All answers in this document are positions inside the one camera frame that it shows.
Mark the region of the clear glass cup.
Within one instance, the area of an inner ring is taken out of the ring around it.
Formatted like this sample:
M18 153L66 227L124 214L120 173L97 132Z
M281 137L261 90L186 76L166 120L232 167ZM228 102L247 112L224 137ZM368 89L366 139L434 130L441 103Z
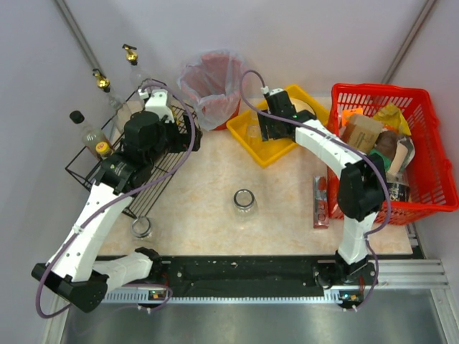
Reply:
M257 125L259 123L258 113L256 111L249 111L249 124Z
M256 147L262 144L261 134L260 134L260 126L257 125L248 125L247 130L245 133L245 142L251 147L255 149Z

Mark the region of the beige plate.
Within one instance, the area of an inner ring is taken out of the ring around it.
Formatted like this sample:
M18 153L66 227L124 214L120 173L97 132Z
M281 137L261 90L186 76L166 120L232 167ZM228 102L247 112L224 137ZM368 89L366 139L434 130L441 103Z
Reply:
M293 106L295 107L295 110L296 110L297 113L299 113L300 111L303 111L303 110L307 110L308 112L310 112L313 115L316 114L314 109L309 104L307 104L306 102L304 102L302 100L299 100L299 99L296 99L294 97L291 97L290 101L293 104Z

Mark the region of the glass oil bottle gold spout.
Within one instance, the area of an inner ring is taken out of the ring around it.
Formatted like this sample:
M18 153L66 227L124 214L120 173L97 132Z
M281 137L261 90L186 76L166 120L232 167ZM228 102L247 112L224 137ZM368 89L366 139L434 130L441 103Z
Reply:
M123 134L125 124L132 116L131 109L127 102L111 86L110 80L99 69L93 69L92 74L96 79L97 87L105 93L108 104L113 111L111 118L114 126L120 134Z

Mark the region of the sauce bottle yellow cap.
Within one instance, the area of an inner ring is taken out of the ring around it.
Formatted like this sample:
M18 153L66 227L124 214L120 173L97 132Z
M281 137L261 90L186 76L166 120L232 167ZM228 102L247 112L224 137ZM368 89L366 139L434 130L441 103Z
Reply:
M102 160L105 160L113 154L113 149L111 148L110 144L105 141L99 142L96 145L95 149L96 153L100 156Z

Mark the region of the glass jar metal rim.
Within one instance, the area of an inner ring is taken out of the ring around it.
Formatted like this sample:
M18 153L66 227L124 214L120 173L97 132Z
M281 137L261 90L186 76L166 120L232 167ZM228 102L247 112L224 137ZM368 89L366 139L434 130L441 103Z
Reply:
M249 221L258 214L258 205L254 193L242 188L237 190L232 197L232 204L237 220Z

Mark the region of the dark sauce bottle black cap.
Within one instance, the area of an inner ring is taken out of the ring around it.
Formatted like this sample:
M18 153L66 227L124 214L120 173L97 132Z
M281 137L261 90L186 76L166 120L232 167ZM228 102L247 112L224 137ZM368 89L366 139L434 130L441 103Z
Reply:
M95 158L100 160L100 156L96 151L96 147L101 142L108 143L108 139L106 138L104 132L100 128L95 127L89 123L79 110L72 111L69 117L71 121L79 128L80 138L83 145L92 153Z

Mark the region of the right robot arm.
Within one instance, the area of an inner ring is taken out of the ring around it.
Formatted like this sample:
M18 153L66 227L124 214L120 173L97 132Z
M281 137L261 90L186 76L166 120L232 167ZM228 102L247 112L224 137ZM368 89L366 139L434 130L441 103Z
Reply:
M312 110L298 110L284 89L261 88L268 108L257 109L262 138L290 138L312 152L339 178L337 201L344 232L336 252L336 271L352 280L368 265L368 236L382 204L389 198L384 162L347 145L331 133Z

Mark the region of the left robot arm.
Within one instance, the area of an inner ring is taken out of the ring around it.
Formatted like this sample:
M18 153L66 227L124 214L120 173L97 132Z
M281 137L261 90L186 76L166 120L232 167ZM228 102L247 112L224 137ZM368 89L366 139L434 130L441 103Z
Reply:
M190 111L184 114L182 125L174 118L162 118L157 110L133 115L125 124L119 149L102 160L86 204L65 242L48 262L38 263L32 270L39 283L35 307L40 317L48 316L41 309L44 288L83 312L91 312L109 292L150 274L158 259L152 249L141 247L107 262L97 261L98 252L136 195L177 170L172 168L153 180L156 162L167 153L181 153L186 161L199 144L199 129Z

